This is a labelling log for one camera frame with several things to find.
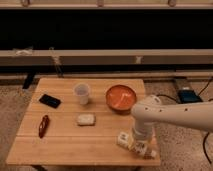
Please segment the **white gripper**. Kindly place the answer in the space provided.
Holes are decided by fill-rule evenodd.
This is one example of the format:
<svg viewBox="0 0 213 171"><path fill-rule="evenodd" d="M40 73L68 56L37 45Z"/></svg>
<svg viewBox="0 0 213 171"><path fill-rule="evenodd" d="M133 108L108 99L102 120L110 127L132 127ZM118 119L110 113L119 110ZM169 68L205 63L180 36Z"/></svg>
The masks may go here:
<svg viewBox="0 0 213 171"><path fill-rule="evenodd" d="M135 122L132 133L135 140L150 141L153 136L153 125Z"/></svg>

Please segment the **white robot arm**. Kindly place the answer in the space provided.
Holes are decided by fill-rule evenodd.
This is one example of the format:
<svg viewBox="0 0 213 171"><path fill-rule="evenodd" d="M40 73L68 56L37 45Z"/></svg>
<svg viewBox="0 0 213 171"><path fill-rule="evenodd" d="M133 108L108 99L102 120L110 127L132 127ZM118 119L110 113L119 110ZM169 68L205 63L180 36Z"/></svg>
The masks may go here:
<svg viewBox="0 0 213 171"><path fill-rule="evenodd" d="M150 140L155 122L213 132L213 102L163 105L159 97L150 95L131 108L132 127L136 140Z"/></svg>

